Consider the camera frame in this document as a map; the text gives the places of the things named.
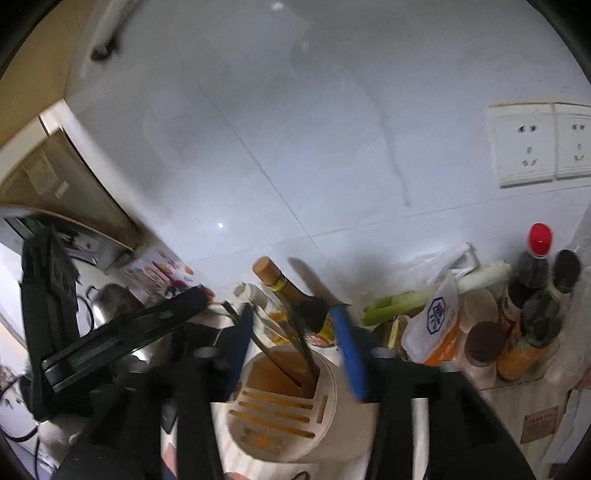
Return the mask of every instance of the wall socket panel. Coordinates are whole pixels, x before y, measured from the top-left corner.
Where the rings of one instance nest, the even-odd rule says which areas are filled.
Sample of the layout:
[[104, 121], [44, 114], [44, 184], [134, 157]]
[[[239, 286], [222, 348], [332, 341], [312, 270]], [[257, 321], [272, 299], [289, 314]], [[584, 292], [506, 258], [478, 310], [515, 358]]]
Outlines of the wall socket panel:
[[502, 187], [552, 180], [556, 173], [554, 109], [549, 103], [491, 107], [489, 135]]
[[591, 175], [591, 106], [499, 105], [488, 122], [501, 187]]
[[558, 178], [591, 175], [591, 106], [556, 103]]

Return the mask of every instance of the white tiled wall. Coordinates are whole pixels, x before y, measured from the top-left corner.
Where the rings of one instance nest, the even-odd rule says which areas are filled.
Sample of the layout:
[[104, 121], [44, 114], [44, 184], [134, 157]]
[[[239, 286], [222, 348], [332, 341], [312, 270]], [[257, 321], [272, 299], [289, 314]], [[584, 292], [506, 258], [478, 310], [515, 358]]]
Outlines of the white tiled wall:
[[64, 124], [218, 290], [262, 254], [343, 299], [462, 241], [513, 260], [536, 221], [567, 244], [591, 199], [590, 179], [496, 184], [489, 105], [591, 103], [523, 0], [147, 0], [119, 42], [73, 66]]

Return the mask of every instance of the kettle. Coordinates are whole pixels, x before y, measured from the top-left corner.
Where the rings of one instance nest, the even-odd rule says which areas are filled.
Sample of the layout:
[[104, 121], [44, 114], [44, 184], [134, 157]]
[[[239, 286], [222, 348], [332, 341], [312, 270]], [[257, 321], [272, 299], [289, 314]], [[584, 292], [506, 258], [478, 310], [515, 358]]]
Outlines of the kettle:
[[[95, 317], [96, 327], [110, 322], [122, 313], [135, 313], [144, 309], [144, 304], [128, 288], [117, 285], [117, 283], [109, 283], [100, 290], [91, 285], [86, 289], [85, 296], [90, 301], [90, 309]], [[169, 333], [120, 358], [115, 362], [115, 369], [141, 372], [145, 371], [147, 367], [162, 364], [170, 356], [171, 344], [172, 334]]]
[[90, 309], [95, 317], [97, 327], [125, 312], [139, 312], [144, 308], [138, 298], [128, 288], [109, 283], [100, 290], [94, 285], [86, 289], [86, 298], [90, 301]]

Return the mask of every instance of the brown jar lid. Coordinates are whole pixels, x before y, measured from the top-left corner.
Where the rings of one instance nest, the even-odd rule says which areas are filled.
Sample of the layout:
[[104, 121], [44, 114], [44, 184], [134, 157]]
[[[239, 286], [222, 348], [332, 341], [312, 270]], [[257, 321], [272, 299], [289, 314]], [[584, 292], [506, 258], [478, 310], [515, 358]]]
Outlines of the brown jar lid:
[[505, 342], [506, 335], [499, 323], [479, 322], [466, 338], [466, 360], [475, 367], [486, 367], [502, 353]]
[[261, 257], [252, 264], [252, 271], [268, 286], [277, 283], [281, 277], [281, 270], [269, 257]]

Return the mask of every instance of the dark glass bottle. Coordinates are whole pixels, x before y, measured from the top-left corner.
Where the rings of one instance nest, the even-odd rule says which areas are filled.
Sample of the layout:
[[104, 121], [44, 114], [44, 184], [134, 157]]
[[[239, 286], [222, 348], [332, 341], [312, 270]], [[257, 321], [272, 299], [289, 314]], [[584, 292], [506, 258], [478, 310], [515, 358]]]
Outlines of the dark glass bottle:
[[335, 331], [329, 305], [318, 297], [306, 295], [281, 272], [269, 257], [259, 258], [252, 271], [289, 308], [294, 309], [306, 327], [306, 340], [314, 346], [333, 346]]
[[551, 281], [523, 306], [520, 323], [497, 362], [500, 376], [506, 380], [519, 378], [558, 337], [580, 270], [580, 261], [573, 252], [562, 250], [558, 253]]
[[550, 228], [543, 223], [533, 224], [528, 235], [529, 249], [519, 256], [501, 303], [499, 320], [507, 335], [519, 322], [525, 302], [548, 281], [550, 266], [546, 255], [551, 245]]

